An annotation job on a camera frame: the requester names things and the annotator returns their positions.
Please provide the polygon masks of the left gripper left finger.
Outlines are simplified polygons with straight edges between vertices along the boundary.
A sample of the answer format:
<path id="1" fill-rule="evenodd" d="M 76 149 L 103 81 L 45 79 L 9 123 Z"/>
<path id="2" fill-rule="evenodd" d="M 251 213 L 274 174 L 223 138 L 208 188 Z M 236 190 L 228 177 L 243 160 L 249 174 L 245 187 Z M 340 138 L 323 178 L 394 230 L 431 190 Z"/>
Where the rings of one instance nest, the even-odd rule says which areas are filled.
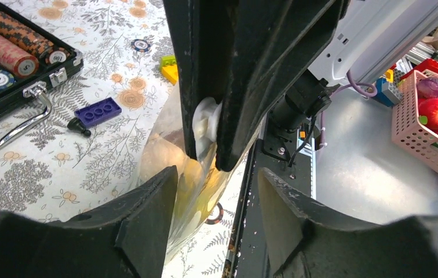
<path id="1" fill-rule="evenodd" d="M 66 222 L 0 211 L 0 277 L 160 277 L 177 182 L 166 167 Z"/>

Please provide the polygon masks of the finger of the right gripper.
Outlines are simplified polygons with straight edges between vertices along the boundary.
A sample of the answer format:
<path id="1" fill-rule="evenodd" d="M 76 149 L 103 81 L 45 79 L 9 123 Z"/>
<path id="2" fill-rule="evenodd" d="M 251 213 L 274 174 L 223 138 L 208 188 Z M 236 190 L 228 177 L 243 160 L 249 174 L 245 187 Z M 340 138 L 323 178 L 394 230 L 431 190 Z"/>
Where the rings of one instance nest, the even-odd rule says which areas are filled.
<path id="1" fill-rule="evenodd" d="M 231 171 L 262 117 L 334 36 L 343 1 L 240 1 L 216 167 Z"/>
<path id="2" fill-rule="evenodd" d="M 239 1 L 164 1 L 178 65 L 185 151 L 199 155 L 192 118 L 206 97 L 226 94 Z"/>

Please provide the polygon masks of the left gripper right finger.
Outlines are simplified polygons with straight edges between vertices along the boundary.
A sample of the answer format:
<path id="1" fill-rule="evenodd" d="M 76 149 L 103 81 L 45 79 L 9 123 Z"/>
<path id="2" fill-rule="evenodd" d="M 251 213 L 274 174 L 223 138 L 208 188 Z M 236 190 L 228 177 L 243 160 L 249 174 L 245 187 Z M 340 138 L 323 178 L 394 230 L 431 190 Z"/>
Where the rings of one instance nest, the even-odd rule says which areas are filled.
<path id="1" fill-rule="evenodd" d="M 438 277 L 438 216 L 378 225 L 340 213 L 258 173 L 268 257 L 275 277 Z"/>

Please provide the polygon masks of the clear zip top bag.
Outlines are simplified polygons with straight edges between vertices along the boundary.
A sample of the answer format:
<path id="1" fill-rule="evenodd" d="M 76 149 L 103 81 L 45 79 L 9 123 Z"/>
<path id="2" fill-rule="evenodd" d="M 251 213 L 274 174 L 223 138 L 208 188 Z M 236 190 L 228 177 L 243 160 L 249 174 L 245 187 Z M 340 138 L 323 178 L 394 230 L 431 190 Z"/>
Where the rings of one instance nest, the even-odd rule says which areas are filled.
<path id="1" fill-rule="evenodd" d="M 142 151 L 138 177 L 148 181 L 165 167 L 176 166 L 177 194 L 167 242 L 168 264 L 205 223 L 234 175 L 244 170 L 247 152 L 233 171 L 216 169 L 216 144 L 207 145 L 199 160 L 185 153 L 179 85 L 169 90 Z"/>

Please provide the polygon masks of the yellow banana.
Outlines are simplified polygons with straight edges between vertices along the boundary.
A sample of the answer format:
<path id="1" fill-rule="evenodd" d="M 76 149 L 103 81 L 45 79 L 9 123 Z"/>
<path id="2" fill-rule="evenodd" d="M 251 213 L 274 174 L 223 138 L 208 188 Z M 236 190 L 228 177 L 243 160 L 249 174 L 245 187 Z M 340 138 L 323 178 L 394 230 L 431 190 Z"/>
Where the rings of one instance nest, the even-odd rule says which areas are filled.
<path id="1" fill-rule="evenodd" d="M 196 211 L 211 212 L 231 177 L 231 172 L 219 171 L 212 160 L 210 167 L 203 167 L 190 159 L 178 180 L 177 200 L 174 206 L 176 217 L 184 218 Z"/>

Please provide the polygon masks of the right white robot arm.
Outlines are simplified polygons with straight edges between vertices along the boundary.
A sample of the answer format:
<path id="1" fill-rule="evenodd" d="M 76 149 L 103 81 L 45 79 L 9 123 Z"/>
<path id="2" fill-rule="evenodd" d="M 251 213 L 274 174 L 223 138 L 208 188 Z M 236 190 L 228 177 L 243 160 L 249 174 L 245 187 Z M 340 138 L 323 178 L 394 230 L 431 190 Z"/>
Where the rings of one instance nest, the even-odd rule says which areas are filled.
<path id="1" fill-rule="evenodd" d="M 305 115 L 350 72 L 375 78 L 438 25 L 438 1 L 164 1 L 185 152 L 231 171 L 292 85 Z"/>

